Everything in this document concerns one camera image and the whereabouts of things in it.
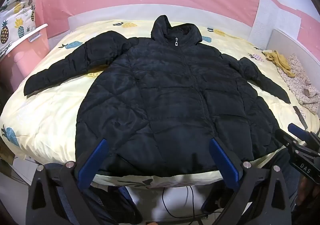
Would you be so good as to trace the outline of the person right hand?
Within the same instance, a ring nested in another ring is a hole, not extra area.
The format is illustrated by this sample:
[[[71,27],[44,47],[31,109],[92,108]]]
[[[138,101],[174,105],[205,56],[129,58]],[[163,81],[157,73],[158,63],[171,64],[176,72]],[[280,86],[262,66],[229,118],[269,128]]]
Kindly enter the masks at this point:
[[[301,176],[295,210],[315,213],[317,209],[319,209],[319,185],[307,177]]]

